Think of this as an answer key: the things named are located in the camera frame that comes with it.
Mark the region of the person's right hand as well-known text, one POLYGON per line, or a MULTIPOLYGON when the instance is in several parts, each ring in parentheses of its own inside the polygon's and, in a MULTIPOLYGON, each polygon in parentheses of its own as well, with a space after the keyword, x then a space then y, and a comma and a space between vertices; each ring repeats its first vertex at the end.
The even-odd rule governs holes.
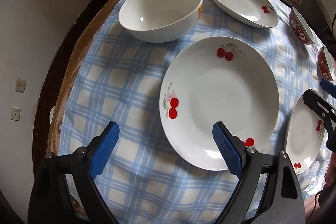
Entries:
POLYGON ((325 175, 325 182, 327 186, 331 186, 336 178, 336 154, 333 152, 330 157, 329 165, 325 175))

